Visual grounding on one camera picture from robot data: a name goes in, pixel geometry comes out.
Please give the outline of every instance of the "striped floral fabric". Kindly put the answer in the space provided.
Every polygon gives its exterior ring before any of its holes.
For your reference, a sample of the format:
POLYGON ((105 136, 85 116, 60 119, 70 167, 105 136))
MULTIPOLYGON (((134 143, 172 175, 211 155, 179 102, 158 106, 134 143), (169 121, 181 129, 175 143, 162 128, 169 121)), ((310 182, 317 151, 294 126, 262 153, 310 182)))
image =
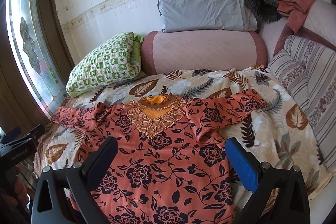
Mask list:
POLYGON ((336 53, 291 35, 269 69, 307 116, 326 167, 336 172, 336 53))

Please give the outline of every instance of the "floral dress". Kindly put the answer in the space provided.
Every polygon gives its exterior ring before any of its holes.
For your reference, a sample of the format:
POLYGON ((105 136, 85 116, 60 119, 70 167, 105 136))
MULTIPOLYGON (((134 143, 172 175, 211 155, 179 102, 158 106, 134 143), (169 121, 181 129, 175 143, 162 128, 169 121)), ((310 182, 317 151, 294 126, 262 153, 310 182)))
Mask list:
POLYGON ((85 132, 77 152, 81 162, 107 136, 118 140, 117 156, 91 192, 112 223, 228 224, 233 216, 229 167, 216 128, 265 105, 249 89, 227 98, 174 96, 152 107, 140 100, 59 108, 52 120, 85 132))

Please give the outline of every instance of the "gray pillowcase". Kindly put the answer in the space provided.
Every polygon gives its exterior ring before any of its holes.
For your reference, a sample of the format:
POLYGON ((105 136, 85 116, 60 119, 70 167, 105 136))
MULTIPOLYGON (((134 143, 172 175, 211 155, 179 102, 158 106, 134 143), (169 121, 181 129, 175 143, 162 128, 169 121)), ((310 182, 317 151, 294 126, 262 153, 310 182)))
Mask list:
POLYGON ((244 0, 159 0, 163 32, 190 30, 255 31, 257 21, 244 0))

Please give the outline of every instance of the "stained glass panel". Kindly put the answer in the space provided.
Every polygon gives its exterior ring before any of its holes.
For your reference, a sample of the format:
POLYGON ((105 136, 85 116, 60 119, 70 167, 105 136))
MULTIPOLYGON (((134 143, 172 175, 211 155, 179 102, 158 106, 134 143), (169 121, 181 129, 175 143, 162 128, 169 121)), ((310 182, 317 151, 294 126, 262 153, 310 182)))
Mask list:
POLYGON ((51 117, 67 93, 46 47, 36 0, 6 0, 6 20, 21 76, 37 104, 51 117))

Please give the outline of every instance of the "green and white checkered fabric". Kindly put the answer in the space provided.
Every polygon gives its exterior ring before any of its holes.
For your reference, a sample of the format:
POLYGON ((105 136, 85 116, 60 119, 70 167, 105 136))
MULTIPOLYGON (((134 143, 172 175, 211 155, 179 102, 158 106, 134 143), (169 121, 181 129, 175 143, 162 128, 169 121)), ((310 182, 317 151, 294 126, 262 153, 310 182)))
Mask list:
POLYGON ((66 86, 71 96, 81 95, 99 86, 136 77, 141 63, 131 57, 134 33, 118 34, 95 48, 72 70, 66 86))

